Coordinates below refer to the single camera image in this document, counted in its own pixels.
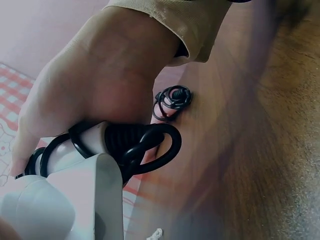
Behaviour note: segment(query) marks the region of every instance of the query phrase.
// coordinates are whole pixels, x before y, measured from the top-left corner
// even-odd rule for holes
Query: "wooden surface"
[[[272,43],[256,2],[234,4],[209,61],[185,68],[182,149],[143,176],[128,240],[320,239],[320,5]]]

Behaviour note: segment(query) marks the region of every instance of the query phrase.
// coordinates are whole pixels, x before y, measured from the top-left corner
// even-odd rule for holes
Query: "black wire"
[[[79,135],[93,127],[92,124],[84,126],[77,124],[70,128],[68,133],[54,138],[47,147],[37,149],[29,159],[29,163],[20,178],[25,175],[35,175],[35,166],[38,157],[40,159],[40,175],[48,177],[48,163],[51,153],[56,147],[67,140],[71,140],[75,149],[86,159],[94,155],[81,141]],[[170,149],[158,159],[141,165],[147,150],[160,145],[165,139],[164,134],[169,134],[172,139]],[[169,163],[180,151],[182,139],[179,131],[169,124],[110,124],[104,132],[104,140],[109,154],[117,162],[123,185],[137,174],[154,171]]]
[[[192,99],[193,93],[186,86],[175,85],[168,87],[155,96],[152,115],[162,122],[173,121],[183,109],[190,105]],[[156,105],[159,106],[162,117],[156,115]],[[169,109],[174,109],[176,112],[171,116],[167,116],[163,106],[166,106]]]

